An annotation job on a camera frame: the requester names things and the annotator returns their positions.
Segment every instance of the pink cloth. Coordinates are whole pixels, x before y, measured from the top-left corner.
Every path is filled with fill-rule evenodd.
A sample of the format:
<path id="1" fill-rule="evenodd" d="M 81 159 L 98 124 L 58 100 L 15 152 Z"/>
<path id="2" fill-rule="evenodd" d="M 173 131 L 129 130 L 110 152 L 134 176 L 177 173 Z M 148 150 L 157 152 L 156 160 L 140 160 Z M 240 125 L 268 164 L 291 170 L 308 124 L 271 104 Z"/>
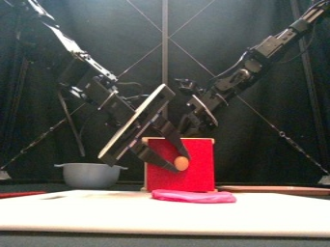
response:
<path id="1" fill-rule="evenodd" d="M 196 204 L 222 204 L 236 201 L 230 192 L 185 192 L 177 190 L 156 189 L 150 192 L 152 198 L 161 201 L 196 203 Z"/>

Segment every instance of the table surface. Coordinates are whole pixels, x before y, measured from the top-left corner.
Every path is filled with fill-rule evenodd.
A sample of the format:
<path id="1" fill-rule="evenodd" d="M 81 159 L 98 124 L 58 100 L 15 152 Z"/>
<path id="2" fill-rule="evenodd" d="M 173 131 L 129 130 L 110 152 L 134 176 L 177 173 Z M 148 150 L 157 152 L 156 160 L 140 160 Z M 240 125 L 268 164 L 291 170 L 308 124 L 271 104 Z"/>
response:
<path id="1" fill-rule="evenodd" d="M 330 201 L 233 193 L 233 204 L 150 199 L 136 191 L 71 190 L 0 200 L 0 231 L 330 237 Z"/>

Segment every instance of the black backdrop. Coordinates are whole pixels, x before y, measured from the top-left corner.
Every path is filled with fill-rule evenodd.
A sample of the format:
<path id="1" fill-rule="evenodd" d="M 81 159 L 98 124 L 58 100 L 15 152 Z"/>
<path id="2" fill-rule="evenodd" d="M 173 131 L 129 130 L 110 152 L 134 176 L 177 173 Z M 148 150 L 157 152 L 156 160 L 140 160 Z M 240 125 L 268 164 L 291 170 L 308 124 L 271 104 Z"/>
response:
<path id="1" fill-rule="evenodd" d="M 164 2 L 39 1 L 54 17 L 59 30 L 88 50 L 93 59 L 113 71 L 120 81 L 142 85 L 144 94 L 152 93 L 162 82 L 160 30 Z M 173 78 L 190 78 L 208 87 L 212 75 L 236 62 L 245 48 L 292 23 L 292 8 L 296 7 L 301 14 L 309 3 L 307 0 L 166 1 L 169 40 L 165 72 L 166 85 L 174 91 L 166 116 L 174 125 L 188 110 L 185 102 L 189 98 L 177 91 Z M 3 2 L 0 2 L 0 14 L 0 164 L 3 165 L 63 118 L 55 98 L 55 80 L 71 57 L 49 30 L 37 21 L 19 18 Z M 297 53 L 296 45 L 283 60 Z M 316 25 L 308 53 L 311 66 L 307 69 L 311 69 L 312 82 L 308 82 L 304 64 L 297 58 L 289 63 L 276 64 L 260 81 L 240 94 L 325 169 L 330 169 L 328 53 L 328 19 L 324 19 Z M 75 85 L 90 80 L 93 75 L 86 70 L 69 83 Z M 133 95 L 136 89 L 122 88 L 120 92 Z M 66 103 L 71 111 L 81 102 L 69 97 Z M 62 124 L 6 166 L 13 178 L 61 179 L 61 172 L 53 168 L 53 164 L 98 162 L 96 155 L 113 131 L 104 126 L 105 116 L 101 114 L 92 115 L 86 120 L 92 112 L 92 107 L 86 106 L 73 115 L 75 125 L 84 127 L 86 156 L 81 157 L 69 126 Z M 204 133 L 204 137 L 214 138 L 216 182 L 317 182 L 323 175 L 320 170 L 287 145 L 240 100 L 233 98 L 229 106 L 220 108 L 214 116 L 218 127 Z M 141 181 L 141 161 L 126 153 L 118 163 L 129 167 L 121 173 L 121 180 Z"/>

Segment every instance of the gray bowl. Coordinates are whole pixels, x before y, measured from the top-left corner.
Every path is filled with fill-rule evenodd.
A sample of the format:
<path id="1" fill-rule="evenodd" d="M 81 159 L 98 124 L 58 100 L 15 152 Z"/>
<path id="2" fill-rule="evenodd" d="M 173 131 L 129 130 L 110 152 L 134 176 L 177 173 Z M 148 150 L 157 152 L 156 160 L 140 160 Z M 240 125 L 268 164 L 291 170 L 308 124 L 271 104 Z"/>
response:
<path id="1" fill-rule="evenodd" d="M 75 189 L 106 189 L 118 180 L 121 166 L 108 166 L 96 163 L 65 163 L 54 165 L 62 167 L 62 178 L 67 186 Z"/>

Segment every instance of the red container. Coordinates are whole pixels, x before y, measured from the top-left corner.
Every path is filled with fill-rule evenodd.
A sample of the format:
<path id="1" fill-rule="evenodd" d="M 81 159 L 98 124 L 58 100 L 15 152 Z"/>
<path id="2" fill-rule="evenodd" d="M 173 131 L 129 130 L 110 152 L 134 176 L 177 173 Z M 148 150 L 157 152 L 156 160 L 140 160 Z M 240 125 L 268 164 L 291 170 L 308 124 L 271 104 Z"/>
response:
<path id="1" fill-rule="evenodd" d="M 180 153 L 166 139 L 145 137 L 142 141 L 162 159 L 173 163 Z M 144 188 L 146 191 L 154 189 L 192 192 L 213 191 L 213 139 L 181 138 L 181 142 L 190 155 L 188 168 L 174 174 L 161 167 L 145 163 Z"/>

